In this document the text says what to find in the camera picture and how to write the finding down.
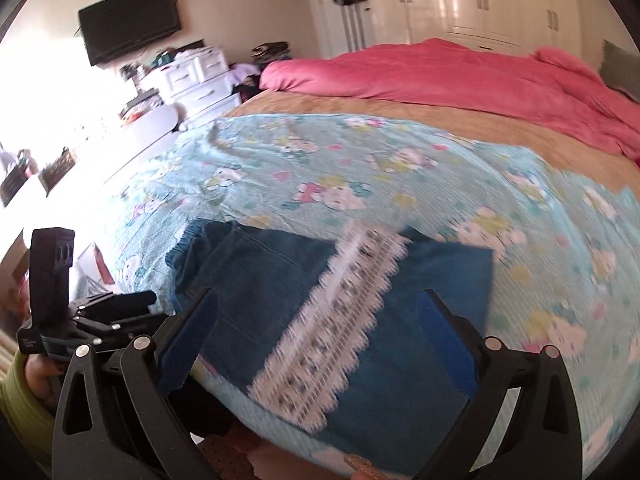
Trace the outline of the green sleeved left forearm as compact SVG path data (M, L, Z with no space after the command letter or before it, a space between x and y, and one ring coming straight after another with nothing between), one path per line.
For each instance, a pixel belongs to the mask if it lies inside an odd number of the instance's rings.
M54 416L27 387L24 366L27 358L17 352L1 381L1 411L27 455L47 472L51 468Z

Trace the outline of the person's left hand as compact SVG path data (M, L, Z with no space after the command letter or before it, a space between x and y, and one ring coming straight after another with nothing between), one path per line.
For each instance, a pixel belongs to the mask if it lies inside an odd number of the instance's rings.
M45 408L55 408L58 404L58 378L64 374L60 367L48 356L32 354L24 366L27 387L38 402Z

